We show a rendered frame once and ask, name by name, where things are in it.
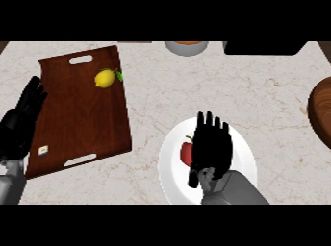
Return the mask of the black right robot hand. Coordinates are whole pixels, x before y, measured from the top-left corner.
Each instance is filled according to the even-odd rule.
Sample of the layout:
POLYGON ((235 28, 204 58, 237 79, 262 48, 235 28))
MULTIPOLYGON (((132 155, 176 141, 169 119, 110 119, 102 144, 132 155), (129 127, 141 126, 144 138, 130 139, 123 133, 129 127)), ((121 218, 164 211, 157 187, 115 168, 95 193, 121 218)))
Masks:
POLYGON ((201 171, 213 168, 212 180, 222 179, 231 169, 234 159, 229 124, 220 120, 219 116, 213 116, 212 112, 198 113, 192 158, 188 186, 197 188, 201 171))

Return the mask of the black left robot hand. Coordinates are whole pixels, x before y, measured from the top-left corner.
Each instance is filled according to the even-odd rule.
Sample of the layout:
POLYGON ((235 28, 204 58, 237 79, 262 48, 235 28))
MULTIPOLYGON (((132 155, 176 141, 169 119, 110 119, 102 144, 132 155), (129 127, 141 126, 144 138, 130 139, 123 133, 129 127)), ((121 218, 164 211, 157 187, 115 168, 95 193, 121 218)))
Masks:
POLYGON ((18 105, 0 121, 0 163, 22 160, 30 152, 37 119, 49 93, 42 79, 34 76, 22 91, 18 105))

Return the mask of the white plate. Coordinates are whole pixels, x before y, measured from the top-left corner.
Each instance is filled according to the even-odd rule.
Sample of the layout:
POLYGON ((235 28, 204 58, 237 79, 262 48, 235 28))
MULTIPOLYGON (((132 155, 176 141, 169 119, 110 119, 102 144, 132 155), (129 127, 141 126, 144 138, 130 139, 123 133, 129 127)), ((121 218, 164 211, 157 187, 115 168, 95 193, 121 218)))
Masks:
MULTIPOLYGON (((160 180, 169 202, 175 205, 198 205, 203 201, 203 188, 188 186, 191 167, 180 160, 180 149, 185 142, 195 135, 198 118, 182 121, 166 136, 160 153, 160 180)), ((232 170, 247 177, 253 185, 257 185, 257 165, 251 148, 238 130, 231 127, 234 141, 232 170)))

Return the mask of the brown wooden cutting board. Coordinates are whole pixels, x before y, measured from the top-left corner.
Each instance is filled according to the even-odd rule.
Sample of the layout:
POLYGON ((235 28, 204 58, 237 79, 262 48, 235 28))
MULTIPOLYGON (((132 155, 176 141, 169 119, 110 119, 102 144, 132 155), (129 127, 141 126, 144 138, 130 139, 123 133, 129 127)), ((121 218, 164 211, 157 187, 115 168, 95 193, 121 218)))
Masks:
POLYGON ((49 93, 37 121, 25 177, 68 168, 86 155, 102 160, 132 150, 126 85, 95 85, 104 68, 120 69, 115 45, 40 60, 49 93))

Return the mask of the yellow lemon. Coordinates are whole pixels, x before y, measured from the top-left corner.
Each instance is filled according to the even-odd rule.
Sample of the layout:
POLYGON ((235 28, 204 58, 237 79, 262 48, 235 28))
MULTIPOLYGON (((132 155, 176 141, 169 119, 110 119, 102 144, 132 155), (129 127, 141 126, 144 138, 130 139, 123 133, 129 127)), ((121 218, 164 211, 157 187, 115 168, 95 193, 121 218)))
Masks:
POLYGON ((102 88, 108 88, 115 80, 123 81, 124 75, 118 69, 105 68, 95 76, 95 85, 102 88))

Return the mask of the grey cup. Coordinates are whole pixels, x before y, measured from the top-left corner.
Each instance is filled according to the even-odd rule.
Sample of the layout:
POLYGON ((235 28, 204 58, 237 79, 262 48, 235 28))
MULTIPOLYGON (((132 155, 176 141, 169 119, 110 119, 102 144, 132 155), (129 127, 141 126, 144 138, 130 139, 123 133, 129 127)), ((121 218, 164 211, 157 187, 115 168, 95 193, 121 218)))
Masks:
POLYGON ((166 48, 179 56, 192 57, 198 55, 207 48, 207 41, 201 41, 197 44, 182 44, 176 41, 166 42, 166 48))

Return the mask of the black appliance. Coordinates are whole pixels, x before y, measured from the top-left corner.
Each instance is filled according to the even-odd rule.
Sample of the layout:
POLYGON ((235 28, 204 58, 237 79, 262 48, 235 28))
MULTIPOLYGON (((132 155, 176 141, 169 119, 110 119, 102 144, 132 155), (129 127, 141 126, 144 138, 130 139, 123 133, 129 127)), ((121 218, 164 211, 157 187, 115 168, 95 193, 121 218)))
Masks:
POLYGON ((226 55, 294 56, 308 43, 305 41, 229 41, 226 55))

